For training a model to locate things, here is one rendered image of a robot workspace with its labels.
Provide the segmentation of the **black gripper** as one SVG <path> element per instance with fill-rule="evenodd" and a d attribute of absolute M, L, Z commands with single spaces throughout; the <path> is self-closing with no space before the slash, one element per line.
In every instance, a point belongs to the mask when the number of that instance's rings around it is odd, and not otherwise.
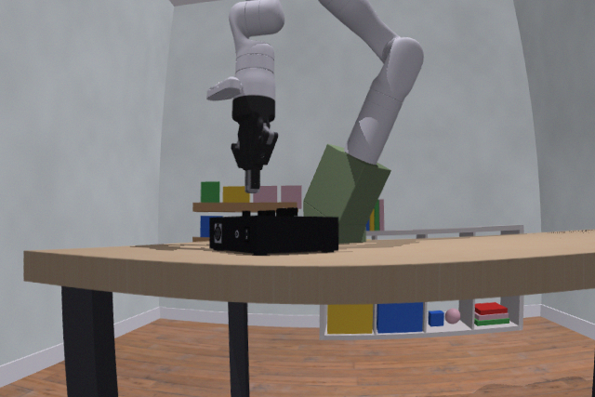
<path fill-rule="evenodd" d="M 239 124 L 239 130 L 238 141 L 231 145 L 231 150 L 238 167 L 245 171 L 246 193 L 260 192 L 260 170 L 269 163 L 278 139 L 278 133 L 270 130 L 269 122 L 274 118 L 272 98 L 247 95 L 232 101 L 232 119 Z"/>

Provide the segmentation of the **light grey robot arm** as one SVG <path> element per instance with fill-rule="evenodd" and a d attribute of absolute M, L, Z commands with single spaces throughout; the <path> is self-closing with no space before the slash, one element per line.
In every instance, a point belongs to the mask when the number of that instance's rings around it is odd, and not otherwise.
<path fill-rule="evenodd" d="M 415 39 L 400 38 L 379 18 L 368 0 L 319 2 L 361 37 L 384 63 L 370 86 L 344 148 L 351 156 L 376 165 L 402 102 L 417 79 L 424 59 L 423 48 Z M 282 30 L 284 10 L 280 0 L 237 3 L 231 8 L 229 22 L 236 51 L 236 78 L 229 77 L 208 88 L 206 99 L 234 100 L 259 95 L 275 100 L 273 47 L 249 37 Z"/>

